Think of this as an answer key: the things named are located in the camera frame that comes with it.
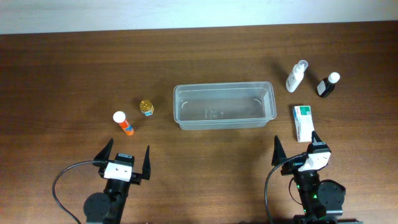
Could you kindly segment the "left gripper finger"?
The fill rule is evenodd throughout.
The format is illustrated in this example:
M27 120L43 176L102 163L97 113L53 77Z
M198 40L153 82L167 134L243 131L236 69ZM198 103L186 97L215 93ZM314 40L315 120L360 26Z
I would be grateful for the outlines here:
M114 140L113 138L111 138L107 145L105 145L105 147L100 150L100 152L94 157L94 166L104 167L107 165L107 163L109 162L109 156L111 153L113 142Z
M142 179L149 180L151 174L150 167L150 146L147 146L144 162L142 165Z

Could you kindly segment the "white green medicine box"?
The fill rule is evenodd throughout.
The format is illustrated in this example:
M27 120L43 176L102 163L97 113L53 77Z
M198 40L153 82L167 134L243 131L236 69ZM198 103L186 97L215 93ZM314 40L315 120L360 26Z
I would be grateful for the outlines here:
M310 106L294 106L293 115L298 142L311 142L314 131Z

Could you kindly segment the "orange tablet tube white cap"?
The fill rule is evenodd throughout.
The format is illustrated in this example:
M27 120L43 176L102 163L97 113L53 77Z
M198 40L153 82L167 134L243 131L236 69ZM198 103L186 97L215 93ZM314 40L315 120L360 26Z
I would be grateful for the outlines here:
M134 134L134 128L127 120L124 112L122 111L115 112L113 114L113 120L120 125L120 127L128 136L132 136Z

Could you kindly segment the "dark bottle white cap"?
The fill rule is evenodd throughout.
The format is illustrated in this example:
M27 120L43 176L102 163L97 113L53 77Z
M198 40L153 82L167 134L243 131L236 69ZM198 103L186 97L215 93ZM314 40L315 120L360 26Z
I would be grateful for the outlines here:
M334 90L339 79L340 74L337 72L332 72L328 77L324 78L317 86L318 95L326 98Z

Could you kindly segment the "small gold-lid jar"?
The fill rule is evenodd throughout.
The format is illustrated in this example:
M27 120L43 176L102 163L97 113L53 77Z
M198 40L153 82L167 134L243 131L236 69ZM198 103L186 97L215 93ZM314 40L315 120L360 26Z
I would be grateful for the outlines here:
M154 106L149 100L142 100L139 104L139 109L145 116L151 116L154 112Z

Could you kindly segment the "white spray bottle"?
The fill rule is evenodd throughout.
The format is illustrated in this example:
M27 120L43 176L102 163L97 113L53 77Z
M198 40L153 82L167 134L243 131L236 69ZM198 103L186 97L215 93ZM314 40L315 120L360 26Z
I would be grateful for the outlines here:
M286 80L286 89L288 92L293 93L297 89L300 82L303 80L304 73L307 68L308 62L306 60L300 60L294 65Z

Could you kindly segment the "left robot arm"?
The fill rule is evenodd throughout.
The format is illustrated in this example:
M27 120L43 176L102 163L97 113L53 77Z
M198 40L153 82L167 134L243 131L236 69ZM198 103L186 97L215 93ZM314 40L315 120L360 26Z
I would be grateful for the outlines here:
M102 192L90 195L83 206L87 223L120 223L131 185L140 185L149 180L150 147L147 147L142 172L133 171L135 158L129 154L118 153L115 159L109 158L113 140L95 156L94 165L99 167L99 176L107 183Z

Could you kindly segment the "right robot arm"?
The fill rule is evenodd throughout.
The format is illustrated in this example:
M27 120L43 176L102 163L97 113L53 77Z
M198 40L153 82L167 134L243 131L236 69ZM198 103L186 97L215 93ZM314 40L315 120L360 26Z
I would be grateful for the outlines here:
M282 168L282 175L292 175L296 183L303 215L295 215L292 222L337 223L343 214L346 189L334 180L320 180L318 171L328 165L331 150L315 131L307 150L288 158L277 136L274 137L274 152L271 165Z

